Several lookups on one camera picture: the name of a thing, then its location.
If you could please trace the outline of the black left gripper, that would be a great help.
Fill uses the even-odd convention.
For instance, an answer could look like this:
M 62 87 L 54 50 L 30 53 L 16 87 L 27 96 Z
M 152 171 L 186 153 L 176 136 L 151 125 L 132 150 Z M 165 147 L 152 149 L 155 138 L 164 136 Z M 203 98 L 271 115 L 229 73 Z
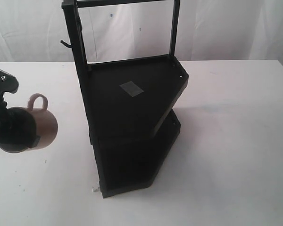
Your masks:
M 0 94 L 0 146 L 7 152 L 23 152 L 35 148 L 40 136 L 37 135 L 36 121 L 24 108 L 7 108 L 8 104 Z

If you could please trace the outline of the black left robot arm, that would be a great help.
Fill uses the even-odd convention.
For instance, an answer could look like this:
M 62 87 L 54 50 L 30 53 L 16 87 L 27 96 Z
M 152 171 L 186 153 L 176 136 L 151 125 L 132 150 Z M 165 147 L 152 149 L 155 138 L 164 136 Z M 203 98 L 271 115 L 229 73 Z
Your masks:
M 34 117 L 24 108 L 7 108 L 4 93 L 14 94 L 18 87 L 15 76 L 0 70 L 0 148 L 8 153 L 35 148 L 40 141 Z

